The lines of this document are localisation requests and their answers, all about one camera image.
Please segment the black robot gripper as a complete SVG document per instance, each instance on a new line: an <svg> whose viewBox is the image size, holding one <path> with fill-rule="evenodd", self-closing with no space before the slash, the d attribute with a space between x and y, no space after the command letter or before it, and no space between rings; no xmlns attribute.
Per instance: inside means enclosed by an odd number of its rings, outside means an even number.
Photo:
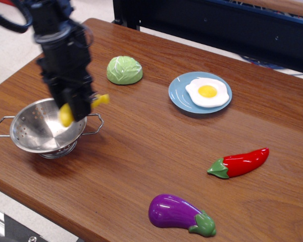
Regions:
<svg viewBox="0 0 303 242"><path fill-rule="evenodd" d="M91 113L92 77L87 71L91 62L89 47L92 34L85 27L67 27L52 36L37 36L44 57L37 63L57 107L65 103L76 122Z"/></svg>

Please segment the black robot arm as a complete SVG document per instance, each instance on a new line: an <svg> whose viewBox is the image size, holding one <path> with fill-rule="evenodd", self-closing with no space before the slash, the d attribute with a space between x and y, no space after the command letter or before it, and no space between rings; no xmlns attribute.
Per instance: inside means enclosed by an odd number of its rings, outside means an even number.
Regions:
<svg viewBox="0 0 303 242"><path fill-rule="evenodd" d="M14 1L32 25L34 40L42 48L37 60L43 81L58 108L68 104L75 121L91 113L92 77L86 27L70 19L69 1Z"/></svg>

